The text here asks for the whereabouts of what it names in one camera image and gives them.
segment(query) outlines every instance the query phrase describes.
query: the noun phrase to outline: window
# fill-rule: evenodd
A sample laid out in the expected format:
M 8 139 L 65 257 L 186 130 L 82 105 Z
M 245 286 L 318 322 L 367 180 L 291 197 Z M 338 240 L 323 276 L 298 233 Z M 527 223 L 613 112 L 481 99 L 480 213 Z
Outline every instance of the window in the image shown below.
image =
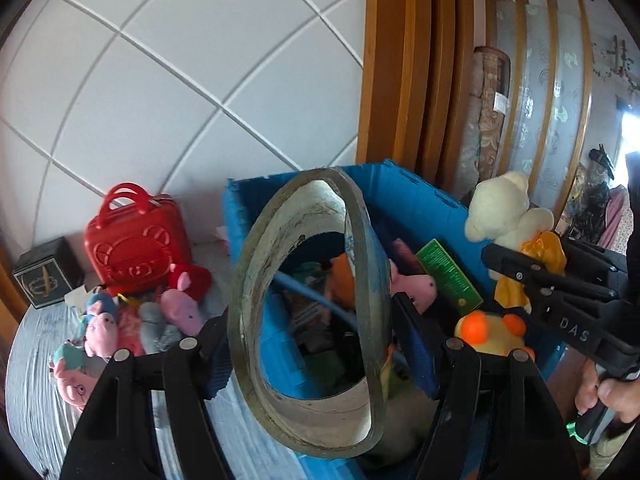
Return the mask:
M 612 188 L 620 184 L 623 186 L 628 184 L 629 175 L 626 171 L 625 155 L 633 152 L 640 152 L 640 117 L 627 113 L 622 116 L 622 138 L 616 168 L 613 171 L 615 179 L 611 184 Z

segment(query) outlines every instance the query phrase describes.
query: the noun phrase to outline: wooden slat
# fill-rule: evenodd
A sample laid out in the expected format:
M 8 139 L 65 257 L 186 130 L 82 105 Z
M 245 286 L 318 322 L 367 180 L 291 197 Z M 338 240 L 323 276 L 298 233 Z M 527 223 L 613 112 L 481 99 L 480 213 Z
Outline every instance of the wooden slat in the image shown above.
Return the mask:
M 367 0 L 356 161 L 391 157 L 398 122 L 404 0 Z
M 538 139 L 538 149 L 533 159 L 531 174 L 529 175 L 529 189 L 534 188 L 540 175 L 540 168 L 545 155 L 546 136 L 551 122 L 551 113 L 554 105 L 554 86 L 556 72 L 558 71 L 558 0 L 546 0 L 546 11 L 549 20 L 549 80 L 546 82 L 545 114 Z
M 498 46 L 497 2 L 498 0 L 484 0 L 484 8 L 486 9 L 486 44 L 495 48 Z
M 417 160 L 431 51 L 431 0 L 405 0 L 404 55 L 393 160 L 413 171 Z
M 451 192 L 460 159 L 460 146 L 466 123 L 469 104 L 469 81 L 471 60 L 474 54 L 474 2 L 456 0 L 456 45 L 453 51 L 454 66 L 449 103 L 449 115 L 445 130 L 444 145 L 440 155 L 440 167 L 436 184 Z
M 578 126 L 578 134 L 575 137 L 574 152 L 569 163 L 568 172 L 562 183 L 562 189 L 558 196 L 558 201 L 554 207 L 554 216 L 556 217 L 556 223 L 560 219 L 562 210 L 566 205 L 566 201 L 571 192 L 572 185 L 574 184 L 575 172 L 578 169 L 578 163 L 580 162 L 580 154 L 582 153 L 582 146 L 584 144 L 584 134 L 587 130 L 587 124 L 589 123 L 589 114 L 591 112 L 591 71 L 593 70 L 593 50 L 591 49 L 591 35 L 589 33 L 589 22 L 587 19 L 587 10 L 584 5 L 584 0 L 578 0 L 578 6 L 580 7 L 580 25 L 582 27 L 582 50 L 583 50 L 583 63 L 582 63 L 582 111 L 580 114 L 580 124 Z
M 526 4 L 528 0 L 516 0 L 516 59 L 513 70 L 513 92 L 511 93 L 511 108 L 509 111 L 509 122 L 504 133 L 504 139 L 500 143 L 504 144 L 498 174 L 506 173 L 511 161 L 511 140 L 513 128 L 516 122 L 518 111 L 518 99 L 520 97 L 520 86 L 522 86 L 522 76 L 524 74 L 524 64 L 526 63 L 527 47 L 527 13 Z
M 18 322 L 9 311 L 7 306 L 0 301 L 0 339 L 4 343 L 5 348 L 11 348 L 14 341 L 15 333 L 18 330 Z
M 0 247 L 0 301 L 4 303 L 14 319 L 20 323 L 22 316 L 27 312 L 29 303 L 25 300 L 20 286 L 12 275 L 12 267 L 4 248 Z
M 433 9 L 431 62 L 417 165 L 417 173 L 431 183 L 438 171 L 449 112 L 453 74 L 451 53 L 456 43 L 456 0 L 433 0 Z

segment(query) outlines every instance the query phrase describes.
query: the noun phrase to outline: finger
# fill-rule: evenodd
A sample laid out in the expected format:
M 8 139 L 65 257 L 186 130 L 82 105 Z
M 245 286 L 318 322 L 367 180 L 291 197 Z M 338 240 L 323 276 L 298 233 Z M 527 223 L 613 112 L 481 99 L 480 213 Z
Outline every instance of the finger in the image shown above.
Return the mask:
M 598 372 L 593 361 L 588 360 L 582 368 L 582 384 L 575 396 L 575 407 L 580 415 L 598 403 Z
M 616 410 L 624 423 L 633 422 L 640 415 L 640 381 L 607 379 L 598 388 L 598 397 L 605 406 Z

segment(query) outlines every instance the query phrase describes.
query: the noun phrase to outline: red plush toy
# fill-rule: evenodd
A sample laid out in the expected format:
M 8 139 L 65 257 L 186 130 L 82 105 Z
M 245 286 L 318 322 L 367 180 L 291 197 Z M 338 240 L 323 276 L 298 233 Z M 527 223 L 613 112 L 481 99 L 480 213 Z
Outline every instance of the red plush toy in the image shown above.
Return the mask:
M 195 301 L 200 301 L 213 281 L 209 269 L 194 264 L 171 264 L 169 288 L 183 290 Z

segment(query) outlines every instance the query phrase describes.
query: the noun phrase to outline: white bed sheet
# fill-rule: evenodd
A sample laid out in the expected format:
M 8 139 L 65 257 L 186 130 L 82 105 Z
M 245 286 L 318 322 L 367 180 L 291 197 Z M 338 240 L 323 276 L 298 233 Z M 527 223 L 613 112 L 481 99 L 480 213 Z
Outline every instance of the white bed sheet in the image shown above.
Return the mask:
M 206 309 L 211 315 L 219 315 L 228 299 L 228 258 L 219 244 L 195 246 L 193 253 L 194 260 L 214 275 L 215 287 Z M 75 335 L 78 323 L 75 309 L 65 304 L 38 310 L 31 307 L 18 328 L 7 369 L 6 404 L 11 434 L 33 468 L 52 480 L 60 476 L 66 446 L 80 413 L 62 401 L 49 381 L 47 364 L 60 343 Z M 168 480 L 181 480 L 163 399 L 163 392 L 152 393 L 162 466 Z M 206 405 L 236 479 L 306 479 L 295 453 L 274 441 L 255 420 L 242 398 L 235 374 Z

